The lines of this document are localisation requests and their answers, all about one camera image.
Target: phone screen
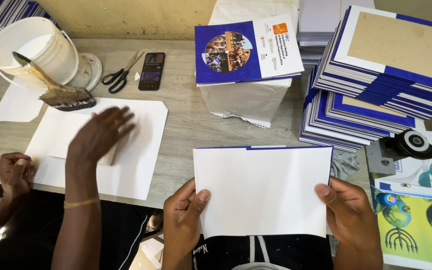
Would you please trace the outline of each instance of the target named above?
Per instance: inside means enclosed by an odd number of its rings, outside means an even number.
[[[141,79],[139,80],[139,90],[159,90],[161,75],[164,66],[164,52],[146,53],[144,65],[142,66]]]

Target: orange logo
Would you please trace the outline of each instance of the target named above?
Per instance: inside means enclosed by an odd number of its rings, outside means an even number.
[[[275,35],[283,34],[288,32],[288,27],[286,26],[286,23],[280,23],[273,25],[273,31]]]

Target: hand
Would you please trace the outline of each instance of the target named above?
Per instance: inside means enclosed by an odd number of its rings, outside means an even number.
[[[164,202],[165,269],[175,267],[198,243],[198,219],[210,196],[207,190],[196,194],[193,177]]]
[[[29,192],[28,181],[33,181],[34,163],[22,153],[3,154],[0,158],[0,181],[3,201],[11,203]]]
[[[333,176],[329,185],[315,190],[327,205],[326,219],[339,244],[381,252],[378,222],[363,188]]]
[[[70,143],[67,160],[96,165],[111,147],[134,129],[134,124],[121,128],[135,116],[128,112],[128,107],[112,107],[99,115],[93,113],[93,119],[81,128]]]

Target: black pants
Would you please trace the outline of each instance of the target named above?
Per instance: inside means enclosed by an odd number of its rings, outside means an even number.
[[[0,269],[50,269],[63,222],[64,194],[31,190],[5,226],[0,241]],[[153,208],[101,201],[101,270],[127,270]]]
[[[307,234],[213,236],[192,250],[193,270],[231,270],[248,263],[271,263],[291,270],[332,270],[329,238]]]

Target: paintbrush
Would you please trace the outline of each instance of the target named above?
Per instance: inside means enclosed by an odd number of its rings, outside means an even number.
[[[65,112],[86,109],[96,105],[95,98],[86,88],[59,84],[24,55],[15,51],[12,52],[12,55],[25,70],[43,81],[47,86],[46,93],[39,97],[47,105]]]

